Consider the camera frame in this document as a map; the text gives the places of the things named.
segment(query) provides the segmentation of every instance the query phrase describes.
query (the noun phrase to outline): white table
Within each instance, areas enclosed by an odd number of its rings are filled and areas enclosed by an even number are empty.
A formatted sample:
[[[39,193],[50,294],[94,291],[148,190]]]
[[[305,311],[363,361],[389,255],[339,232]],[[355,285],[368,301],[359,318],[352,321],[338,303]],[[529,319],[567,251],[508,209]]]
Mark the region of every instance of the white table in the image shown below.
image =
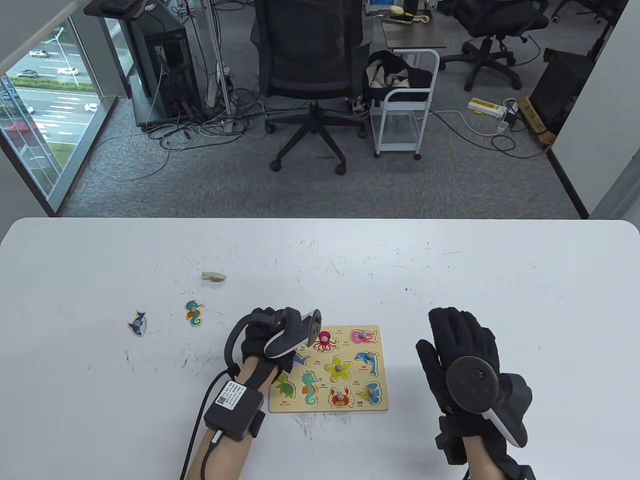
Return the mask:
[[[380,325],[390,410],[268,414],[244,478],[458,480],[414,350],[439,305],[489,326],[533,389],[510,451],[539,480],[632,476],[639,240],[621,221],[22,220],[0,247],[0,477],[177,480],[231,327],[292,306]]]

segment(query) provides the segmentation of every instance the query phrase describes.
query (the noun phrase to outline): wooden puzzle board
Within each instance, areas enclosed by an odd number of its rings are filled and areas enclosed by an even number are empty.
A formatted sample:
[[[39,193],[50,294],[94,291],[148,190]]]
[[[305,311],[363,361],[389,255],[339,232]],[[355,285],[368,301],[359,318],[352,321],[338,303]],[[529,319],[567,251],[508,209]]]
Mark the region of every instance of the wooden puzzle board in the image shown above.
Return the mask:
[[[291,373],[272,384],[272,413],[388,410],[387,377],[377,326],[324,326],[298,348]]]

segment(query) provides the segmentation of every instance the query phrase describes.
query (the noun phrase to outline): black bag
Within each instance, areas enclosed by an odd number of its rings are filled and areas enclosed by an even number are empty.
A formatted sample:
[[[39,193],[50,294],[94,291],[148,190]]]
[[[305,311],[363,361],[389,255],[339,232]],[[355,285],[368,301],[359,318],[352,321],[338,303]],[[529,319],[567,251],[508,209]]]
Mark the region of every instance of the black bag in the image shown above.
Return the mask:
[[[382,86],[370,86],[371,79],[369,74],[372,72],[384,71],[385,82]],[[404,79],[408,81],[409,88],[429,88],[431,85],[432,73],[428,70],[410,67],[401,57],[391,53],[388,50],[380,50],[369,56],[367,69],[362,76],[362,91],[365,100],[383,101],[387,94],[396,88],[402,86],[392,85],[394,79]],[[396,93],[391,97],[391,102],[424,102],[429,95],[428,92],[417,93]]]

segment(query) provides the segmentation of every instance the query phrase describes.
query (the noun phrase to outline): pink octopus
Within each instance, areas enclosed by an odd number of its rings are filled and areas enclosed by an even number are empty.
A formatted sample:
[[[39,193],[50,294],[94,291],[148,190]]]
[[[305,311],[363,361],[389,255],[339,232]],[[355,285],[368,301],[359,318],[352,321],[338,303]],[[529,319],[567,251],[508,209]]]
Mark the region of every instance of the pink octopus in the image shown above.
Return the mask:
[[[320,353],[331,352],[338,348],[338,340],[331,338],[331,332],[323,330],[318,333],[318,339],[314,343],[314,349]]]

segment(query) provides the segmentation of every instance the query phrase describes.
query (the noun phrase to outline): gray carpet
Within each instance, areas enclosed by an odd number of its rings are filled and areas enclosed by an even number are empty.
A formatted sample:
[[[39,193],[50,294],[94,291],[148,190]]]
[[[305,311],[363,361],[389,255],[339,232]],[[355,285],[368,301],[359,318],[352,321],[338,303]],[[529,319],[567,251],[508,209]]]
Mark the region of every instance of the gray carpet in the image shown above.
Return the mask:
[[[578,6],[563,10],[559,24],[532,36],[540,47],[586,53],[602,30],[591,17],[576,16]],[[221,12],[223,57],[237,86],[254,89],[257,54],[248,41],[253,10]],[[441,54],[460,51],[466,31],[450,17],[438,20],[448,31]],[[372,51],[384,48],[376,26]],[[532,58],[533,42],[508,38],[518,61]],[[507,80],[483,69],[472,93],[463,91],[470,67],[453,63],[438,76],[432,109],[454,109],[476,130],[491,132],[496,121],[466,110],[471,97],[501,102],[531,93],[545,63],[517,67],[523,88],[514,92]],[[292,106],[291,99],[263,99],[268,107]],[[443,117],[460,133],[482,145],[488,139],[466,130],[455,114]],[[477,148],[457,137],[434,116],[429,117],[422,144],[422,161],[409,154],[383,154],[374,159],[372,136],[358,139],[356,129],[331,128],[348,159],[344,177],[333,173],[338,160],[316,135],[308,135],[285,157],[282,171],[268,168],[293,128],[266,136],[262,124],[229,145],[171,152],[166,166],[140,180],[122,181],[158,169],[167,152],[133,122],[131,102],[120,100],[85,161],[61,208],[63,216],[126,217],[346,217],[346,218],[578,218],[572,203],[544,155],[513,159]],[[539,149],[527,132],[511,134],[512,153]],[[201,144],[220,139],[198,140]]]

